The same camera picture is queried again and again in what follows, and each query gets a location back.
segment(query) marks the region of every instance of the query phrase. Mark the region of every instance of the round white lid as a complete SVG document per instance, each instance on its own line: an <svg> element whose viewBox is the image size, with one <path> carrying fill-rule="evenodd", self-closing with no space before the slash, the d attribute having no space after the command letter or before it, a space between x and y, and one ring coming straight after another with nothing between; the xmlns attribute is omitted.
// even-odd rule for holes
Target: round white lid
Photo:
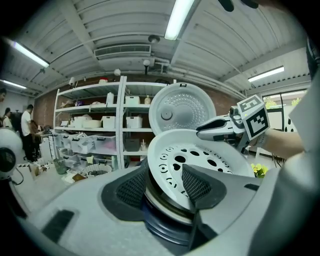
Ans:
<svg viewBox="0 0 320 256"><path fill-rule="evenodd" d="M149 109L149 122L155 135L172 129L195 130L216 116L207 93L190 83L173 83L160 90Z"/></svg>
<svg viewBox="0 0 320 256"><path fill-rule="evenodd" d="M180 207L193 212L182 181L182 165L254 177L245 157L226 142L201 140L197 131L173 129L157 135L148 148L150 172L163 192Z"/></svg>

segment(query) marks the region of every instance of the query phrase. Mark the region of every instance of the white wire basket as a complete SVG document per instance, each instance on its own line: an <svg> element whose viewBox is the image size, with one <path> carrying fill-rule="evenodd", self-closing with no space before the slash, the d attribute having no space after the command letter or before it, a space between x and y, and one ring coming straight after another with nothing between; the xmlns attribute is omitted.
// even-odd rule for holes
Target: white wire basket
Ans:
<svg viewBox="0 0 320 256"><path fill-rule="evenodd" d="M111 173L111 171L112 171L111 166L97 163L97 164L91 164L86 168L84 168L84 170L81 172L81 175L84 177L95 177L98 175Z"/></svg>

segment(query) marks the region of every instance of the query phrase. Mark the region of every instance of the air conditioning vent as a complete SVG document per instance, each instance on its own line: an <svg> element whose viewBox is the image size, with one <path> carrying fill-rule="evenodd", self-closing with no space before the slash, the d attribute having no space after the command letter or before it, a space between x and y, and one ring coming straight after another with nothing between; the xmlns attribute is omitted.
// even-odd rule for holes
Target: air conditioning vent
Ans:
<svg viewBox="0 0 320 256"><path fill-rule="evenodd" d="M99 59L114 58L115 56L151 56L151 45L148 44L122 44L108 46L94 50L95 56Z"/></svg>

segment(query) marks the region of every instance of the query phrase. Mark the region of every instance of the white corrugated ceiling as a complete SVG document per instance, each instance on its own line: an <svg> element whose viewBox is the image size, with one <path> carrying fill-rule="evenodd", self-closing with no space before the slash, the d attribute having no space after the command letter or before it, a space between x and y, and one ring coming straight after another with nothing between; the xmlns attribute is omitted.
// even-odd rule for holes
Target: white corrugated ceiling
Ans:
<svg viewBox="0 0 320 256"><path fill-rule="evenodd" d="M260 6L251 9L233 0L227 12L218 0L196 0L178 40L164 39L174 0L52 0L23 28L15 40L50 63L41 66L11 50L1 77L28 87L36 95L76 77L106 70L94 50L117 44L150 44L152 58L166 63L163 75L189 72L243 91L308 75L306 35L288 13ZM285 72L258 80L256 74L285 67Z"/></svg>

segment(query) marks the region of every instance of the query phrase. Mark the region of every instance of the white shirt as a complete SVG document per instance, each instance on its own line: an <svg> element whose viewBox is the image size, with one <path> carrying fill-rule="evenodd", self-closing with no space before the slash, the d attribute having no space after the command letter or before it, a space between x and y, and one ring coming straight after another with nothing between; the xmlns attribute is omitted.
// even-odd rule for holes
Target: white shirt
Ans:
<svg viewBox="0 0 320 256"><path fill-rule="evenodd" d="M21 130L23 136L28 136L30 134L29 122L31 121L31 116L29 112L26 110L23 112L21 116Z"/></svg>
<svg viewBox="0 0 320 256"><path fill-rule="evenodd" d="M7 117L7 116L3 120L3 127L12 128L11 121L10 121L9 117Z"/></svg>

